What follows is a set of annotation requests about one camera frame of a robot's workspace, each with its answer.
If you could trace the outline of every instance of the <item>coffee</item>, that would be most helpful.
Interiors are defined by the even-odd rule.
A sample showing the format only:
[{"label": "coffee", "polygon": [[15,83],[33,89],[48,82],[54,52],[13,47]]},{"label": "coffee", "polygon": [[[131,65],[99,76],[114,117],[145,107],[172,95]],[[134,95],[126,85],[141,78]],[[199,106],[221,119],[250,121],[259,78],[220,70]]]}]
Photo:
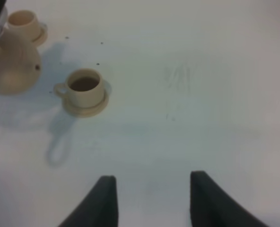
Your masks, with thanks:
[{"label": "coffee", "polygon": [[83,77],[74,81],[70,88],[74,91],[89,91],[97,87],[99,81],[91,77]]}]

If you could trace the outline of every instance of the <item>beige cup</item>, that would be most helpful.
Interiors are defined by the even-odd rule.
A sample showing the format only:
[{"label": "beige cup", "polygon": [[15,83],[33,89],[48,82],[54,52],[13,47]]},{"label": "beige cup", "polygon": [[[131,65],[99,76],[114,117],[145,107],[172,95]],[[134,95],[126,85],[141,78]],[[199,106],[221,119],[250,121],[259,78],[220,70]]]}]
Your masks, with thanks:
[{"label": "beige cup", "polygon": [[39,24],[34,12],[20,10],[8,17],[9,30],[19,33],[35,45],[40,45],[46,40],[46,30]]},{"label": "beige cup", "polygon": [[54,86],[55,95],[68,98],[78,108],[91,108],[99,105],[105,97],[104,83],[99,72],[93,69],[80,69],[70,74],[64,83]]}]

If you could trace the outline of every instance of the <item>cup handle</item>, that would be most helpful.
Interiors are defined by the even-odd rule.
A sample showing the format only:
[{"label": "cup handle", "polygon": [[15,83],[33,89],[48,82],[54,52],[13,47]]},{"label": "cup handle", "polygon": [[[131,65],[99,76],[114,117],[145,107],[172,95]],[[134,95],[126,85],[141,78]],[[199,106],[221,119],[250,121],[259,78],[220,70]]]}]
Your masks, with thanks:
[{"label": "cup handle", "polygon": [[66,96],[66,92],[63,93],[60,91],[60,89],[66,89],[64,83],[60,83],[60,84],[55,84],[54,86],[54,94],[60,98],[64,98]]}]

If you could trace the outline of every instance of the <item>white table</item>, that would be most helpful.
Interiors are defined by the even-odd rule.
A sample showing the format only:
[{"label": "white table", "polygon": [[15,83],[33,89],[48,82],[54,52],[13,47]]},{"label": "white table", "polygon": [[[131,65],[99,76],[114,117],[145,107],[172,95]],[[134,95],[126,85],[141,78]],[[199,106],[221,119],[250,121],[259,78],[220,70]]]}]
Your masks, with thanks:
[{"label": "white table", "polygon": [[[0,96],[0,227],[58,226],[102,175],[117,177],[120,227],[188,227],[193,170],[280,227],[280,0],[7,7],[35,11],[49,37],[36,86]],[[108,82],[96,117],[50,93],[78,68]]]}]

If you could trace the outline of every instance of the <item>white surface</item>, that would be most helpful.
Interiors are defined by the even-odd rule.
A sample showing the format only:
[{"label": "white surface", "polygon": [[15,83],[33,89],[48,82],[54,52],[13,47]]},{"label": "white surface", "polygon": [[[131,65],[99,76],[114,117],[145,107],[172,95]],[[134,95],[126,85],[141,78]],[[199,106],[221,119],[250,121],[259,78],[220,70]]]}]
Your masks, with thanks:
[{"label": "white surface", "polygon": [[[56,227],[102,175],[117,177],[120,227],[187,227],[193,170],[280,227],[280,0],[7,7],[49,38],[36,86],[0,97],[0,227]],[[81,67],[111,94],[77,120],[49,92]]]}]

